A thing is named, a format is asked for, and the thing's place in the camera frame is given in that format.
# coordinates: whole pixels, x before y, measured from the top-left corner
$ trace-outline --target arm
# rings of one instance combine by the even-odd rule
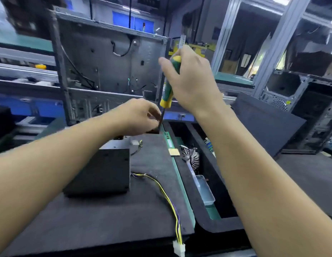
[[[222,100],[210,64],[188,46],[180,75],[160,59],[175,98],[213,144],[229,195],[258,256],[332,256],[332,220],[254,139]]]
[[[69,129],[0,154],[0,252],[106,142],[155,129],[157,106],[127,103]]]

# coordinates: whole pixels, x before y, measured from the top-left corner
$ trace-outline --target power connector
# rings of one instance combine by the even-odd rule
[[[179,257],[185,257],[185,244],[180,244],[177,240],[173,241],[174,253]]]

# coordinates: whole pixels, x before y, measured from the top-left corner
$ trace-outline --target screwdriver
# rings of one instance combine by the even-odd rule
[[[181,56],[174,56],[174,57],[172,57],[171,58],[171,63],[173,65],[174,69],[179,74],[179,72],[180,72],[180,66],[181,66]],[[167,80],[166,81],[164,95],[163,95],[163,97],[162,97],[162,99],[160,101],[160,106],[163,107],[163,111],[161,113],[161,119],[160,119],[160,123],[159,123],[159,127],[158,128],[160,128],[160,126],[161,126],[161,124],[163,122],[165,110],[171,107],[172,98],[173,98],[172,86],[170,85],[170,83]]]

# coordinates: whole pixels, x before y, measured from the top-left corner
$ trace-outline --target yellow wire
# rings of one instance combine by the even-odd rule
[[[164,194],[165,198],[167,199],[169,205],[171,206],[173,214],[176,218],[176,237],[177,237],[177,241],[180,244],[183,244],[183,239],[182,239],[182,236],[181,236],[181,229],[180,229],[180,226],[178,227],[179,220],[178,220],[178,217],[177,217],[177,212],[175,211],[175,209],[173,207],[173,204],[172,204],[171,200],[169,199],[168,195],[166,194],[165,190],[163,189],[162,185],[156,179],[148,176],[147,174],[137,174],[137,173],[133,173],[133,174],[136,175],[136,176],[149,177],[150,179],[154,180],[159,185],[162,193]]]

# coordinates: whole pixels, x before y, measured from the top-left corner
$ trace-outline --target screwdriver handle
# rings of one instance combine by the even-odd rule
[[[171,59],[171,62],[172,62],[173,67],[175,68],[175,70],[179,74],[180,66],[181,66],[181,56],[174,56]],[[164,95],[163,95],[163,97],[160,101],[160,106],[162,106],[165,109],[170,108],[171,104],[172,104],[172,98],[173,98],[172,86],[170,85],[170,83],[167,80],[166,81],[166,86],[165,86],[165,92],[164,92]]]

